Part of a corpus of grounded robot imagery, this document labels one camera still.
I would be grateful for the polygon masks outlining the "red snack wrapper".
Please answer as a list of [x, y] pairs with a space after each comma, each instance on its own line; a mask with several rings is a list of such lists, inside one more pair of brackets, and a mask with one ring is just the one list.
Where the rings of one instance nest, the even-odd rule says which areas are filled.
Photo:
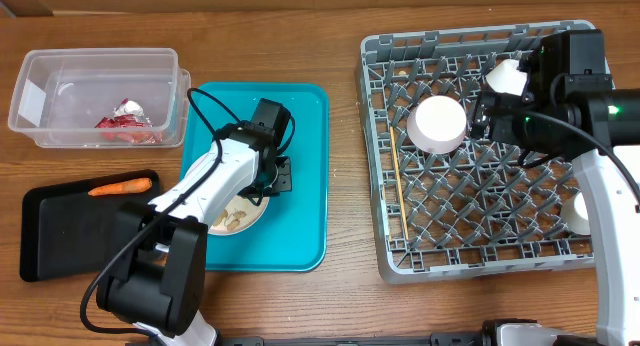
[[153, 125], [148, 120], [133, 114], [125, 114], [112, 118], [104, 117], [96, 129], [104, 129], [101, 136], [108, 141], [122, 141], [131, 144], [156, 144], [163, 138], [162, 134], [150, 131]]

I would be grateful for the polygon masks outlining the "white cup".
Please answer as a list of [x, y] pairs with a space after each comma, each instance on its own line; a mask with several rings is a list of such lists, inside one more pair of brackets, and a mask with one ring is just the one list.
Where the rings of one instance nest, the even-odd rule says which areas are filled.
[[581, 192], [563, 203], [560, 217], [570, 232], [583, 236], [591, 234], [586, 203]]

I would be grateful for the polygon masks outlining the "pink plate with peanuts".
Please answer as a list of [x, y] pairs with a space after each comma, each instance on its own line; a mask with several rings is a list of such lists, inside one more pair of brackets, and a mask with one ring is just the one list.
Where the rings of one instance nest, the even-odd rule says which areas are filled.
[[228, 236], [244, 231], [263, 215], [269, 201], [269, 197], [263, 198], [256, 206], [247, 198], [235, 196], [211, 224], [208, 233], [214, 236]]

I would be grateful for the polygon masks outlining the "grey plastic dishwasher rack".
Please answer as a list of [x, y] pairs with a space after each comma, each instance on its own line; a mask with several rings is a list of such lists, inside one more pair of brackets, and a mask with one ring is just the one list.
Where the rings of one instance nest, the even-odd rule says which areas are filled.
[[[413, 107], [447, 96], [471, 111], [486, 75], [520, 60], [548, 35], [587, 30], [586, 20], [371, 35], [360, 45], [360, 119], [371, 185], [378, 269], [392, 284], [594, 266], [591, 241], [560, 217], [578, 185], [571, 165], [488, 139], [454, 151], [416, 148]], [[395, 129], [409, 240], [405, 242], [390, 146]]]

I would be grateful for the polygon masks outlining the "pink bowl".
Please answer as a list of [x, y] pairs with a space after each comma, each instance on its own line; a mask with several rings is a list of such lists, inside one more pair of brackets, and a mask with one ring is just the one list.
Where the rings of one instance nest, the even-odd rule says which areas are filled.
[[454, 151], [464, 141], [467, 118], [463, 107], [453, 98], [431, 96], [409, 114], [406, 130], [411, 142], [431, 154]]

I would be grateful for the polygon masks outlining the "black tray bin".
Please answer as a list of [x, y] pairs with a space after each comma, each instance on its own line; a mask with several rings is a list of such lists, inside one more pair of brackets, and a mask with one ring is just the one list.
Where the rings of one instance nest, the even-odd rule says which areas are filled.
[[[91, 196], [108, 184], [148, 178], [140, 194]], [[127, 201], [145, 204], [161, 194], [158, 174], [150, 169], [43, 186], [22, 201], [19, 275], [37, 282], [100, 270], [116, 211]]]

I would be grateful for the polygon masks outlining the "white bowl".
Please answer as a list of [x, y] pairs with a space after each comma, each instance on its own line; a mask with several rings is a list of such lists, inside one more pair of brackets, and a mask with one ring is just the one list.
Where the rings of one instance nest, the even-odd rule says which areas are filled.
[[497, 93], [521, 96], [528, 75], [519, 69], [519, 61], [505, 59], [486, 75], [486, 83]]

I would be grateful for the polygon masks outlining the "peanut shells pile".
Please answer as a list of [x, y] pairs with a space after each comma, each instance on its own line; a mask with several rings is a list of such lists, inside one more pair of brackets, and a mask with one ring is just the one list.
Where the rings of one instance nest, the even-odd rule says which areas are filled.
[[247, 213], [235, 211], [229, 213], [224, 211], [214, 222], [211, 230], [218, 233], [233, 233], [244, 229], [248, 224]]

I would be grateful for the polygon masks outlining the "clear plastic bin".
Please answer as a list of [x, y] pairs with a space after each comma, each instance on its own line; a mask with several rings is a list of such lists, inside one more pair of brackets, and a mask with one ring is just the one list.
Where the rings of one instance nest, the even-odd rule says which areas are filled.
[[[182, 144], [189, 72], [171, 48], [33, 50], [21, 65], [9, 128], [42, 148], [171, 148]], [[139, 103], [156, 144], [108, 141], [95, 126], [128, 98]]]

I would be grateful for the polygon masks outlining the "wooden chopstick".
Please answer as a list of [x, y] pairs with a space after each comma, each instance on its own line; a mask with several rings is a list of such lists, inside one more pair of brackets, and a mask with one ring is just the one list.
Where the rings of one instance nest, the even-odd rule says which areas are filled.
[[396, 138], [395, 138], [395, 129], [394, 129], [393, 126], [390, 126], [389, 134], [390, 134], [390, 146], [391, 146], [392, 162], [393, 162], [393, 167], [394, 167], [394, 175], [395, 175], [395, 179], [396, 179], [397, 197], [398, 197], [398, 203], [399, 203], [399, 206], [400, 206], [401, 224], [402, 224], [402, 227], [403, 227], [403, 236], [404, 236], [405, 242], [408, 242], [408, 240], [409, 240], [409, 232], [408, 232], [406, 209], [405, 209], [404, 197], [403, 197], [402, 177], [401, 177], [400, 169], [399, 169], [398, 153], [397, 153]]

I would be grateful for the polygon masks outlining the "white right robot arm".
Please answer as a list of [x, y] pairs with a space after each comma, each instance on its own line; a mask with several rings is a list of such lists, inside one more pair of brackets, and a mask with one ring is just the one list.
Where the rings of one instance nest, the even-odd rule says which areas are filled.
[[571, 163], [596, 262], [596, 339], [601, 345], [638, 344], [638, 90], [574, 92], [545, 106], [484, 91], [473, 109], [470, 134]]

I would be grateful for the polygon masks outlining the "orange carrot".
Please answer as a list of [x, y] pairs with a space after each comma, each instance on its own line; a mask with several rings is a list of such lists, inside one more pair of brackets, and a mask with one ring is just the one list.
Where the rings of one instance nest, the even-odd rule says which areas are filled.
[[89, 196], [109, 196], [144, 193], [151, 189], [153, 183], [150, 178], [136, 178], [123, 182], [96, 187], [88, 192]]

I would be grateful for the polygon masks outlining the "teal plastic tray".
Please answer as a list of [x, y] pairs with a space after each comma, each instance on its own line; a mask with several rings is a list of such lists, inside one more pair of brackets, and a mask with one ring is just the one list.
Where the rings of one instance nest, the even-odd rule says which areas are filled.
[[208, 237], [206, 269], [237, 272], [306, 272], [327, 247], [329, 98], [314, 84], [209, 82], [200, 89], [248, 120], [262, 98], [291, 111], [296, 130], [285, 155], [292, 190], [271, 199], [250, 228]]

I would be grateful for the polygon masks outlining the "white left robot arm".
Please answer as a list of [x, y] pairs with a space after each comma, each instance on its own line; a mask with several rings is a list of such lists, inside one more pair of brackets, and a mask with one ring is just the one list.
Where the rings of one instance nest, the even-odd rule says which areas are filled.
[[86, 291], [97, 306], [127, 322], [125, 332], [152, 345], [215, 345], [217, 331], [199, 307], [209, 229], [234, 223], [236, 197], [260, 207], [291, 189], [282, 174], [292, 121], [243, 121], [214, 134], [212, 147], [175, 187], [116, 215], [114, 256]]

